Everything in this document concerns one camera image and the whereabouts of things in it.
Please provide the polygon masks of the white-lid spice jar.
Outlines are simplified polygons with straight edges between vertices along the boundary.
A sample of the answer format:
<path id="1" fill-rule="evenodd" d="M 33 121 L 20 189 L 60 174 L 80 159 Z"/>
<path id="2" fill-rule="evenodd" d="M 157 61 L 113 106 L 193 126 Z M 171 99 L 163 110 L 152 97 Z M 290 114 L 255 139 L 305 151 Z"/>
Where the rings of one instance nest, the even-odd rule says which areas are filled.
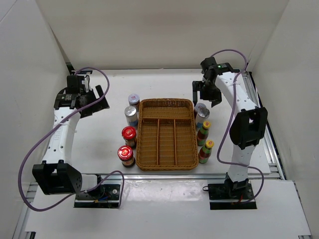
<path id="1" fill-rule="evenodd" d="M 197 114 L 197 112 L 200 110 L 200 109 L 205 109 L 206 108 L 206 105 L 203 104 L 203 103 L 197 103 L 195 106 L 194 106 L 194 114 Z"/>
<path id="2" fill-rule="evenodd" d="M 137 95 L 137 94 L 130 94 L 130 95 L 128 96 L 128 102 L 129 102 L 129 105 L 130 105 L 130 106 L 133 106 L 133 107 L 138 108 L 138 107 L 139 107 L 139 104 L 140 104 L 140 97 L 139 97 L 139 95 Z"/>

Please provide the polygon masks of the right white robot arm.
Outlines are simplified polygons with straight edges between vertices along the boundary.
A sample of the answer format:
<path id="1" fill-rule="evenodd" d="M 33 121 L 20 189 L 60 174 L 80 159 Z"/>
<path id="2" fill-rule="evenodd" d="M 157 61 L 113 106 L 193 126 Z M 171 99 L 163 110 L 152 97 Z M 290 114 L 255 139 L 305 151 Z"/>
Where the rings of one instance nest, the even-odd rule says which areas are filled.
<path id="1" fill-rule="evenodd" d="M 240 73 L 235 73 L 229 63 L 218 64 L 214 57 L 201 63 L 203 78 L 192 82 L 192 101 L 211 102 L 214 107 L 225 98 L 231 106 L 231 116 L 225 135 L 233 143 L 233 154 L 224 182 L 224 194 L 229 199 L 242 195 L 248 188 L 248 169 L 253 151 L 264 137 L 268 112 L 258 107 L 237 82 Z"/>

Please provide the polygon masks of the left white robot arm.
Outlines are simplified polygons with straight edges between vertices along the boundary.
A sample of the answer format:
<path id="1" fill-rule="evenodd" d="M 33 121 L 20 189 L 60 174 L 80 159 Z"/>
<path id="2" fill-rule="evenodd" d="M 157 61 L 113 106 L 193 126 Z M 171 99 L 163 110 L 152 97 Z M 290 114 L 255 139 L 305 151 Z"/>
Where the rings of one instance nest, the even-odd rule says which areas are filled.
<path id="1" fill-rule="evenodd" d="M 90 87 L 90 77 L 67 76 L 67 86 L 58 92 L 54 102 L 54 127 L 46 153 L 32 174 L 45 195 L 77 194 L 82 187 L 82 175 L 72 166 L 71 154 L 78 121 L 109 108 L 100 85 Z"/>

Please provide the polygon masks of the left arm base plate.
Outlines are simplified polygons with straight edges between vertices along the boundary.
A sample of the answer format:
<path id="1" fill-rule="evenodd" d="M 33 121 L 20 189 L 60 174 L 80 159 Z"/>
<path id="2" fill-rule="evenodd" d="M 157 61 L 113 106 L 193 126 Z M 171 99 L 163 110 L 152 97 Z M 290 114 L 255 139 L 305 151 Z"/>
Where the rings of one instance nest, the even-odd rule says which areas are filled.
<path id="1" fill-rule="evenodd" d="M 76 194 L 74 208 L 84 209 L 118 209 L 122 196 L 121 179 L 107 179 L 100 186 L 91 192 L 85 192 L 93 186 L 96 186 L 103 179 L 102 175 L 84 175 L 82 192 Z"/>

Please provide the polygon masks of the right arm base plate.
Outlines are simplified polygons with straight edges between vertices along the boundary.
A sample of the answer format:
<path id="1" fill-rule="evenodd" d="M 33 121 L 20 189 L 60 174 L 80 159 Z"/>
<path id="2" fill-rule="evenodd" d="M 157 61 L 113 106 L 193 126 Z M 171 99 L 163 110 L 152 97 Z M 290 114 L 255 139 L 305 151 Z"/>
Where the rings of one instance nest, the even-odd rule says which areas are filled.
<path id="1" fill-rule="evenodd" d="M 245 187 L 235 189 L 229 179 L 223 183 L 208 183 L 202 190 L 208 193 L 210 210 L 255 210 L 252 184 L 246 180 Z"/>

